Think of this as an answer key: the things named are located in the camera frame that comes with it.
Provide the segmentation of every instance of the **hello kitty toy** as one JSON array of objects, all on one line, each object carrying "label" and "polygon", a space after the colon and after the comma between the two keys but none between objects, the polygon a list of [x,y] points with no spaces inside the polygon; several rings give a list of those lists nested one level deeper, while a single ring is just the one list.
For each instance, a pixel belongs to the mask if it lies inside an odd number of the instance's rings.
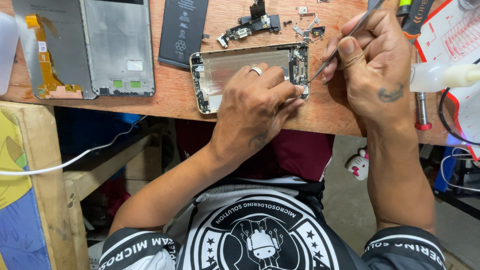
[{"label": "hello kitty toy", "polygon": [[355,157],[348,164],[348,171],[351,172],[357,180],[365,180],[368,177],[368,153],[361,149],[360,156]]}]

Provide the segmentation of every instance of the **maroon shorts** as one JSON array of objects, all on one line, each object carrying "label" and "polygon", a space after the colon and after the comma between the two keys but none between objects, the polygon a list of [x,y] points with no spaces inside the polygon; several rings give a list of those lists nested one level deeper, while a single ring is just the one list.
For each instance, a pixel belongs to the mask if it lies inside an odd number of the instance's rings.
[{"label": "maroon shorts", "polygon": [[[184,161],[204,147],[212,137],[216,123],[175,120],[177,146]],[[232,177],[272,179],[293,175],[317,182],[332,157],[335,135],[282,129],[258,153],[243,162],[230,174]]]}]

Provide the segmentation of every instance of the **plastic container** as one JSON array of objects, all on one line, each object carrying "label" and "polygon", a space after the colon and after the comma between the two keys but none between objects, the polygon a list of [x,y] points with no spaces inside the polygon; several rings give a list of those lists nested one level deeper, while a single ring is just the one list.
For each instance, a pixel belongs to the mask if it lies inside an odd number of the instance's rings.
[{"label": "plastic container", "polygon": [[410,92],[438,92],[450,87],[470,87],[480,80],[478,65],[427,62],[412,64]]},{"label": "plastic container", "polygon": [[15,18],[0,12],[0,95],[7,93],[18,43]]}]

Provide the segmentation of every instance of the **hand tattoo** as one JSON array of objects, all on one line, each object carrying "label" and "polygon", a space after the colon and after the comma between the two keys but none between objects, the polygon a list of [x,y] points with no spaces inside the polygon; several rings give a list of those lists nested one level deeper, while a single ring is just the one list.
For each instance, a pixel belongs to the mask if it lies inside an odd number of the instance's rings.
[{"label": "hand tattoo", "polygon": [[386,93],[385,88],[380,88],[378,91],[378,99],[381,102],[394,102],[397,101],[399,98],[403,97],[403,84],[397,83],[398,84],[398,89],[392,90],[391,92]]},{"label": "hand tattoo", "polygon": [[250,139],[250,141],[248,142],[248,147],[250,147],[250,145],[254,142],[253,147],[255,147],[256,149],[262,149],[267,144],[266,140],[267,131],[259,133]]}]

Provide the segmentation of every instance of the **black cable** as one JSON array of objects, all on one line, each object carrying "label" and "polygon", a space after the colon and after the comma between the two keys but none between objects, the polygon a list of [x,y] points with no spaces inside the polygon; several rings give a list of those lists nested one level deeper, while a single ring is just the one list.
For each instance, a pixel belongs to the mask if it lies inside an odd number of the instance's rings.
[{"label": "black cable", "polygon": [[[473,64],[478,64],[480,62],[480,58],[478,58],[475,62],[473,62]],[[467,139],[464,139],[462,136],[458,135],[457,133],[455,133],[455,131],[453,131],[453,129],[448,125],[447,121],[445,121],[445,117],[444,117],[444,101],[445,101],[445,98],[448,94],[448,91],[450,91],[450,87],[447,87],[444,91],[444,93],[442,94],[442,97],[440,98],[440,102],[438,104],[438,117],[440,118],[440,121],[442,122],[442,124],[444,125],[445,129],[455,138],[461,140],[462,142],[466,142],[468,144],[471,144],[471,145],[479,145],[480,146],[480,143],[475,143],[475,142],[472,142],[472,141],[469,141]]]}]

